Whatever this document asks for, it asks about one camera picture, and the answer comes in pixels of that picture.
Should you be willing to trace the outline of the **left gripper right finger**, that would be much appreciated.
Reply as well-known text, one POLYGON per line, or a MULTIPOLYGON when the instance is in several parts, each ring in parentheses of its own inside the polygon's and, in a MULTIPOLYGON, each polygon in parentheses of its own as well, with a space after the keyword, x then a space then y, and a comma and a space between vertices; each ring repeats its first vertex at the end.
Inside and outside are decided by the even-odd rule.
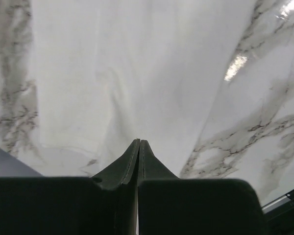
POLYGON ((154 155, 139 150, 141 235, 266 235, 266 220, 249 183, 239 179, 183 180, 154 155))

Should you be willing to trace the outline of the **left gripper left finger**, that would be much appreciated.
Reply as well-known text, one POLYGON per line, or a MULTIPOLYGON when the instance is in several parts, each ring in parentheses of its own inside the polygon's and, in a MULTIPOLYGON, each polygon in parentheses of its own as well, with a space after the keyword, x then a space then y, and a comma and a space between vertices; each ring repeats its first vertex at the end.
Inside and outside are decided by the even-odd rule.
POLYGON ((0 149, 0 235, 133 235, 139 140, 92 177, 44 177, 0 149))

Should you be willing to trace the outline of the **white printed t shirt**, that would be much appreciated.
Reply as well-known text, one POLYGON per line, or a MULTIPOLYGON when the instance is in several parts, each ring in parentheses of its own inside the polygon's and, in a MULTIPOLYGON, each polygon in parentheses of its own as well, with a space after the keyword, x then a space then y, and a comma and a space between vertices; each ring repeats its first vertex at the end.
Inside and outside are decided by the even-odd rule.
POLYGON ((178 174, 253 0, 33 0, 40 142, 100 167, 134 139, 178 174))

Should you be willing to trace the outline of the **aluminium rail frame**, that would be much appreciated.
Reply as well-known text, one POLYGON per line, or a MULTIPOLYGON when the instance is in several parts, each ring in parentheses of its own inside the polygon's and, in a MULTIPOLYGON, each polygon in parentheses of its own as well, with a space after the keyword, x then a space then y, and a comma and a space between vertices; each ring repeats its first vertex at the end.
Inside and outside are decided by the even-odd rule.
POLYGON ((294 235, 294 190, 262 207, 269 235, 294 235))

